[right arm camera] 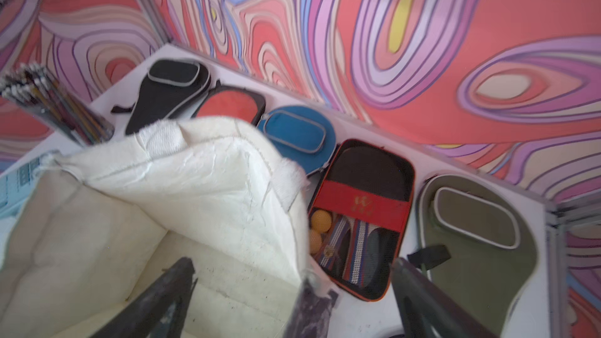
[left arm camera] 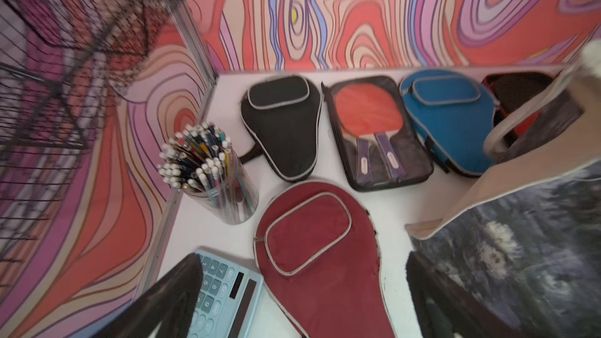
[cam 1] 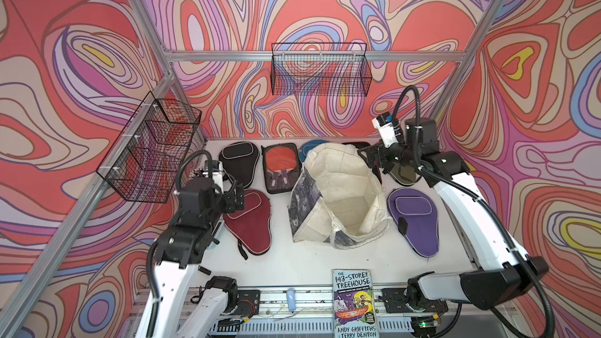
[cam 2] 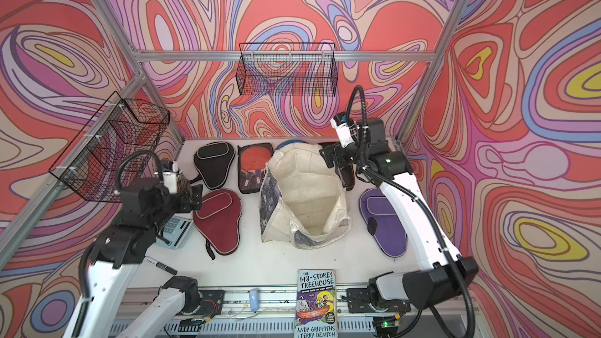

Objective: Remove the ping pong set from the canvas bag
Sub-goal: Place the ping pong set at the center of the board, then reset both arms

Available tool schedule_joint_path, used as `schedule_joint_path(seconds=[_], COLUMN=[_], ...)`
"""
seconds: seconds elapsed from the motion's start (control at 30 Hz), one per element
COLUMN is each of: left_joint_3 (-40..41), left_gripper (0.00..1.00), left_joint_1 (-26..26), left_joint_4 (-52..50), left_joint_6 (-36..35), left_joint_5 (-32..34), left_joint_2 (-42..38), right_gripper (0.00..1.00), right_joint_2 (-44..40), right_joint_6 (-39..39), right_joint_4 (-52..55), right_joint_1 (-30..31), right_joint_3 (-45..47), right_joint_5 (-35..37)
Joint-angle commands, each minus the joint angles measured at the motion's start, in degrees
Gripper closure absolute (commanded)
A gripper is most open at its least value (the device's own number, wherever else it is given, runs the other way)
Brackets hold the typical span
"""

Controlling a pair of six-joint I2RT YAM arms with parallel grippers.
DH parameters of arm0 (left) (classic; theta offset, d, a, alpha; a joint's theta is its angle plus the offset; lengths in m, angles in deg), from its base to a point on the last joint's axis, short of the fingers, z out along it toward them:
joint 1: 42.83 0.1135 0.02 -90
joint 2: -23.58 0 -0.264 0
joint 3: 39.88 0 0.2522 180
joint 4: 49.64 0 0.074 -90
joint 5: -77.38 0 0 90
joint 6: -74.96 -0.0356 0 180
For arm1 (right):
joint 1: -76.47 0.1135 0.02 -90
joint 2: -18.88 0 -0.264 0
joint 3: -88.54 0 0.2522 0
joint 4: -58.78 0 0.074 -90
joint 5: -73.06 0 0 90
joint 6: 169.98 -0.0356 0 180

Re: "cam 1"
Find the white canvas tote bag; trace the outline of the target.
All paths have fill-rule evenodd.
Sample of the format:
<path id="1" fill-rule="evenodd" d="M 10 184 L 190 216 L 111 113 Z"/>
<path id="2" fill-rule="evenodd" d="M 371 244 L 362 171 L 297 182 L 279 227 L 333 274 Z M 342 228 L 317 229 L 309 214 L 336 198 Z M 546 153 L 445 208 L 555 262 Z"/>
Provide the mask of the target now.
<path id="1" fill-rule="evenodd" d="M 391 226 L 379 179 L 352 145 L 326 142 L 310 150 L 288 207 L 295 243 L 339 250 L 364 246 Z"/>

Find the purple paddle case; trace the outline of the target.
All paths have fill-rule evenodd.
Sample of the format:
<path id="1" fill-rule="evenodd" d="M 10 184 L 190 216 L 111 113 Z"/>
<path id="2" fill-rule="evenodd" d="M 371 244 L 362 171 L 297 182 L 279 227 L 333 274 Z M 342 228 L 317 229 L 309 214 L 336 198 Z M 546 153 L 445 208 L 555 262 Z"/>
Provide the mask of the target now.
<path id="1" fill-rule="evenodd" d="M 387 199 L 388 212 L 398 232 L 422 258 L 438 254 L 438 209 L 425 193 L 413 189 L 395 189 Z"/>

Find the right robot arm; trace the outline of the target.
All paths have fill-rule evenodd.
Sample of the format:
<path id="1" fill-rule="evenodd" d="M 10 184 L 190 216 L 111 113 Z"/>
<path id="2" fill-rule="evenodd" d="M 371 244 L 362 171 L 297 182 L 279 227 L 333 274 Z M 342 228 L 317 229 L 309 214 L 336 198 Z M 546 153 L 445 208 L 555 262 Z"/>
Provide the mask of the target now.
<path id="1" fill-rule="evenodd" d="M 358 155 L 368 167 L 387 174 L 398 168 L 403 184 L 425 181 L 442 199 L 464 249 L 474 263 L 465 272 L 426 272 L 411 278 L 399 299 L 407 308 L 422 311 L 437 301 L 448 300 L 491 311 L 516 337 L 522 337 L 498 306 L 521 297 L 533 289 L 542 303 L 542 337 L 552 337 L 556 319 L 541 280 L 549 271 L 544 258 L 533 257 L 501 222 L 477 188 L 466 162 L 454 151 L 442 152 L 437 124 L 421 114 L 418 88 L 402 91 L 392 112 L 373 120 L 381 140 L 362 148 Z"/>

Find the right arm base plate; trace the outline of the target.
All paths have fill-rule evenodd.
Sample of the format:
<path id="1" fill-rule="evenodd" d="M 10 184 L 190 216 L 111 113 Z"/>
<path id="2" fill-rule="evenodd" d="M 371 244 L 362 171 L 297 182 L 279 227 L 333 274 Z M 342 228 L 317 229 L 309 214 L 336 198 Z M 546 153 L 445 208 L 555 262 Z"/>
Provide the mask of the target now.
<path id="1" fill-rule="evenodd" d="M 449 311 L 445 300 L 423 300 L 417 306 L 411 306 L 405 288 L 383 288 L 381 293 L 379 300 L 383 301 L 389 314 L 434 315 Z"/>

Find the blue paddle case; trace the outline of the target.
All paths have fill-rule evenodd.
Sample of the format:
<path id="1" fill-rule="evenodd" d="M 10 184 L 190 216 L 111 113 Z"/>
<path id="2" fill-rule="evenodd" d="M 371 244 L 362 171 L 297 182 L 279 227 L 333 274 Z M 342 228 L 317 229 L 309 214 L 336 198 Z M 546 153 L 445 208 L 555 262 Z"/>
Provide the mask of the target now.
<path id="1" fill-rule="evenodd" d="M 298 148 L 299 160 L 302 163 L 304 163 L 305 160 L 306 160 L 306 158 L 307 158 L 307 156 L 308 156 L 308 153 L 311 150 L 314 150 L 314 148 L 316 148 L 316 147 L 318 147 L 318 146 L 320 146 L 320 145 L 322 145 L 324 143 L 327 143 L 327 141 L 326 140 L 322 140 L 322 139 L 314 139 L 314 140 L 310 140 L 310 141 L 304 143 L 303 145 L 301 145 Z"/>

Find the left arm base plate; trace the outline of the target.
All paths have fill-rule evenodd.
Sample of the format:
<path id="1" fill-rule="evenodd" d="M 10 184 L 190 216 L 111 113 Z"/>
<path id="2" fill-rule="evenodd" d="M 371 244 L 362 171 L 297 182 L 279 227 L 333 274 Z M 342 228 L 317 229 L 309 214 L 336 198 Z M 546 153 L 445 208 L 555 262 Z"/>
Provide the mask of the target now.
<path id="1" fill-rule="evenodd" d="M 259 289 L 239 289 L 236 294 L 236 306 L 231 314 L 251 318 L 260 311 L 260 301 Z"/>

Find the black red paddle case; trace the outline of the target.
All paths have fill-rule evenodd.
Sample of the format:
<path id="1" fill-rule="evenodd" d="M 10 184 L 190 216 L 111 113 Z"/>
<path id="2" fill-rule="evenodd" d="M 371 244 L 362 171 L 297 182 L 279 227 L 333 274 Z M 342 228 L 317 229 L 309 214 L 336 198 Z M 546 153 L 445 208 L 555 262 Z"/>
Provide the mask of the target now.
<path id="1" fill-rule="evenodd" d="M 364 141 L 361 141 L 361 142 L 345 142 L 344 145 L 352 145 L 352 146 L 354 146 L 358 150 L 371 146 L 371 144 L 369 142 L 364 142 Z"/>

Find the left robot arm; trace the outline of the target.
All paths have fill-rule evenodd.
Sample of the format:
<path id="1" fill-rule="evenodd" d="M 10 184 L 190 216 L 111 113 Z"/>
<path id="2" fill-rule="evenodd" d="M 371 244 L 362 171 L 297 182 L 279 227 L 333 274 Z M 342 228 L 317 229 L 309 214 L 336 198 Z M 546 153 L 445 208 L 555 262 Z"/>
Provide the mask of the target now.
<path id="1" fill-rule="evenodd" d="M 175 176 L 179 207 L 146 258 L 150 295 L 139 323 L 139 337 L 205 337 L 238 305 L 236 280 L 211 275 L 200 291 L 200 301 L 185 322 L 182 309 L 194 276 L 210 275 L 201 262 L 217 244 L 219 219 L 244 209 L 244 188 L 232 181 L 222 187 L 222 174 L 211 154 L 198 150 L 188 156 Z"/>

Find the maroon paddle case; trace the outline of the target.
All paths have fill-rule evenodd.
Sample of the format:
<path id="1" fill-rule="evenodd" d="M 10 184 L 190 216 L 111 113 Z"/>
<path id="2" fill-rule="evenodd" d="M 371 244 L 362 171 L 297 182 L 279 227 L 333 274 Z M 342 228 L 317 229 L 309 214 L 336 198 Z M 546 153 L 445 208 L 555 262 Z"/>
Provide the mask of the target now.
<path id="1" fill-rule="evenodd" d="M 226 228 L 236 238 L 240 255 L 245 261 L 249 255 L 260 256 L 272 245 L 271 203 L 267 195 L 257 189 L 244 192 L 244 209 L 224 214 Z"/>

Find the green paddle case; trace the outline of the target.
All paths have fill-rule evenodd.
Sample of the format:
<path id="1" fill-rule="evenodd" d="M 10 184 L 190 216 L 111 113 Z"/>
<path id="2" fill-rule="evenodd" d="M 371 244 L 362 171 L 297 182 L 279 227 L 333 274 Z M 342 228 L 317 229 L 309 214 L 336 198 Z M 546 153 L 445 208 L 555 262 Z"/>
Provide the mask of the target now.
<path id="1" fill-rule="evenodd" d="M 400 164 L 395 164 L 388 172 L 388 175 L 390 175 L 397 184 L 404 187 L 414 186 L 421 180 L 421 176 L 417 175 L 412 167 L 406 167 Z"/>

